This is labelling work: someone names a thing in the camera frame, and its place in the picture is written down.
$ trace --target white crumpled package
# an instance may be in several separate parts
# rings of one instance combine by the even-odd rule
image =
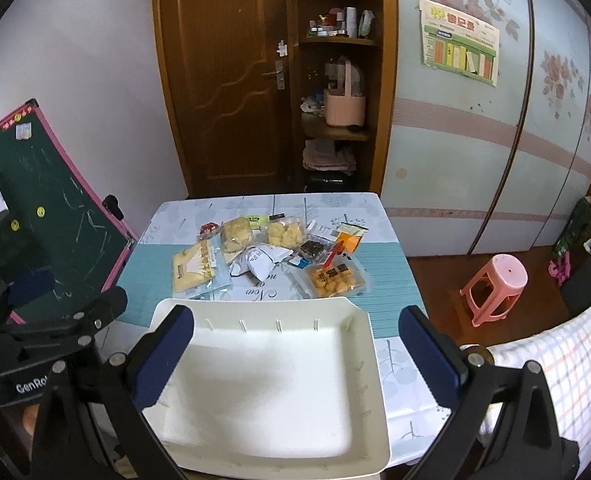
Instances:
[[[268,244],[249,247],[230,265],[230,275],[239,276],[250,270],[259,281],[263,282],[274,267],[292,253],[290,249]]]

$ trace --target door handle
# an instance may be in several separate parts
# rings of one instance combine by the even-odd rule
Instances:
[[[273,72],[264,72],[262,76],[274,75],[277,80],[277,89],[284,90],[286,85],[284,84],[284,62],[281,60],[275,61],[275,70]]]

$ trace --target sliding wardrobe door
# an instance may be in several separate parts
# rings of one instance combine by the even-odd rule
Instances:
[[[527,0],[432,0],[500,30],[496,87],[422,62],[419,0],[399,0],[382,201],[409,256],[466,253],[507,165],[525,95]]]
[[[524,251],[569,174],[589,91],[589,34],[577,0],[533,0],[535,57],[527,117],[507,181],[475,253]]]
[[[591,47],[591,19],[589,24],[589,45]],[[589,75],[589,91],[584,114],[582,134],[579,136],[578,149],[571,163],[571,169],[560,192],[553,211],[544,225],[535,245],[553,245],[566,225],[569,215],[578,200],[586,195],[591,184],[591,73]]]

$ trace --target brown floor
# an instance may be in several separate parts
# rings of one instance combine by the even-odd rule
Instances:
[[[460,289],[488,262],[488,254],[409,258],[429,319],[458,345],[478,343],[491,346],[529,337],[567,321],[570,317],[558,284],[547,270],[550,247],[514,253],[527,270],[525,290],[506,319],[471,325],[473,317]],[[474,298],[482,299],[476,294]]]

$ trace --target checkered cloth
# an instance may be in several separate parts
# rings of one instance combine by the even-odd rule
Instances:
[[[581,473],[591,461],[591,307],[541,334],[489,348],[498,366],[521,368],[533,359],[544,368],[560,435],[579,444]],[[492,406],[480,428],[488,445],[498,420]]]

